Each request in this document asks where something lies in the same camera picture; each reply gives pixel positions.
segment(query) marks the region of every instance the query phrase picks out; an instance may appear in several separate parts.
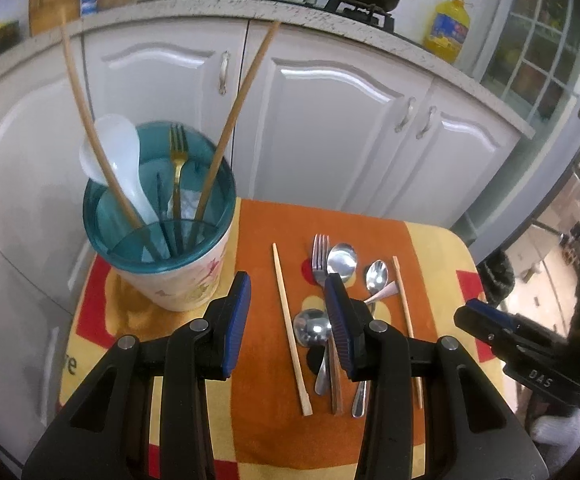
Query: yellow bottle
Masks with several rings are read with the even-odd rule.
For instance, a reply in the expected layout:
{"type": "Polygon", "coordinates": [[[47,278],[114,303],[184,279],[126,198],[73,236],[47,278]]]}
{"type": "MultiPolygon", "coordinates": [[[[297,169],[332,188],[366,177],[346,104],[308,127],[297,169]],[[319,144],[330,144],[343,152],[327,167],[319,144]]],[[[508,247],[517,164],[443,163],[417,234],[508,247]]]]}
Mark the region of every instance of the yellow bottle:
{"type": "Polygon", "coordinates": [[[436,6],[435,18],[423,46],[435,56],[454,63],[470,29],[464,0],[445,0],[436,6]]]}

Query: floor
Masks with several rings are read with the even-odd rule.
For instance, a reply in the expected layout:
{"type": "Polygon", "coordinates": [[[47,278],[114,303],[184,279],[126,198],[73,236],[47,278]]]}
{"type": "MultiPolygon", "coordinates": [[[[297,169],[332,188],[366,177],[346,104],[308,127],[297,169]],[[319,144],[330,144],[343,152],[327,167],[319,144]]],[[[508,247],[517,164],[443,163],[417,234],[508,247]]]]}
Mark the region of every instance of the floor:
{"type": "MultiPolygon", "coordinates": [[[[566,265],[557,246],[537,264],[535,274],[527,282],[516,279],[514,290],[502,303],[502,308],[567,335],[576,304],[575,290],[576,272],[566,265]]],[[[517,385],[505,376],[504,397],[513,410],[518,407],[517,385]]]]}

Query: countertop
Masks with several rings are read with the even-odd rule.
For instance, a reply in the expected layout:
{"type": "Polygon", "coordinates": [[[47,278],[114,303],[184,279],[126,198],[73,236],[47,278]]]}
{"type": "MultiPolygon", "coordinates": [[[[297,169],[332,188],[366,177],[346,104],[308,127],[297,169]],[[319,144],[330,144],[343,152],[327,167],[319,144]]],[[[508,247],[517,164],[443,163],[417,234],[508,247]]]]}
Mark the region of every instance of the countertop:
{"type": "MultiPolygon", "coordinates": [[[[85,16],[69,23],[67,29],[71,36],[75,36],[122,23],[192,16],[278,20],[364,43],[446,80],[486,105],[526,137],[534,135],[534,129],[507,104],[452,65],[393,34],[318,8],[273,0],[154,0],[85,16]]],[[[0,78],[18,64],[60,42],[60,32],[55,28],[1,54],[0,78]]]]}

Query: gas stove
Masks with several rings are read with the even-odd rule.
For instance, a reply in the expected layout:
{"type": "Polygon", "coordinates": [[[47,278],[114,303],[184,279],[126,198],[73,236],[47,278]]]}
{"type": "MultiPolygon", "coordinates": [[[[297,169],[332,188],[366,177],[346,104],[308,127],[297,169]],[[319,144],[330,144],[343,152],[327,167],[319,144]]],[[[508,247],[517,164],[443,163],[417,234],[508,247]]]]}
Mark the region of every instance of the gas stove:
{"type": "Polygon", "coordinates": [[[355,0],[328,0],[323,10],[394,34],[394,18],[376,5],[367,5],[355,0]]]}
{"type": "Polygon", "coordinates": [[[394,18],[389,12],[380,7],[367,5],[355,0],[328,0],[324,5],[319,0],[272,0],[275,2],[283,2],[286,4],[299,5],[302,7],[309,7],[310,9],[323,10],[339,16],[345,16],[355,22],[364,23],[371,27],[384,30],[390,34],[407,41],[408,43],[416,44],[407,38],[394,32],[394,18]]]}

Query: table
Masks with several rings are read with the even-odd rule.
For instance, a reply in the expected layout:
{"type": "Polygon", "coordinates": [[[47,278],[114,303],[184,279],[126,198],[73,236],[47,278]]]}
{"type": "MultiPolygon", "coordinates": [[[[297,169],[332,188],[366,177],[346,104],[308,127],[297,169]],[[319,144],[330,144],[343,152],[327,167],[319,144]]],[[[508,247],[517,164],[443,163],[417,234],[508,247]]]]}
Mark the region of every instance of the table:
{"type": "MultiPolygon", "coordinates": [[[[345,413],[330,414],[328,396],[314,393],[314,375],[299,357],[314,414],[303,417],[294,382],[276,286],[272,243],[279,258],[292,316],[302,308],[323,308],[323,291],[311,278],[311,244],[316,233],[332,245],[350,243],[358,270],[346,283],[353,298],[366,298],[363,269],[382,259],[394,277],[392,256],[401,264],[415,336],[436,341],[453,335],[479,362],[489,379],[502,387],[500,362],[489,348],[454,326],[454,311],[466,300],[482,298],[473,260],[460,238],[432,226],[368,218],[303,206],[239,200],[215,298],[230,288],[236,270],[252,281],[241,353],[232,377],[208,381],[207,399],[212,448],[219,480],[353,478],[365,419],[350,415],[356,384],[343,377],[345,413]]],[[[152,304],[124,282],[102,258],[92,263],[74,317],[62,373],[60,405],[65,404],[106,350],[124,334],[150,340],[172,333],[203,316],[205,307],[169,312],[152,304]]],[[[406,333],[399,296],[377,304],[375,316],[406,333]]],[[[150,420],[149,472],[159,475],[161,381],[155,381],[150,420]]],[[[423,473],[423,412],[414,407],[413,474],[423,473]]]]}

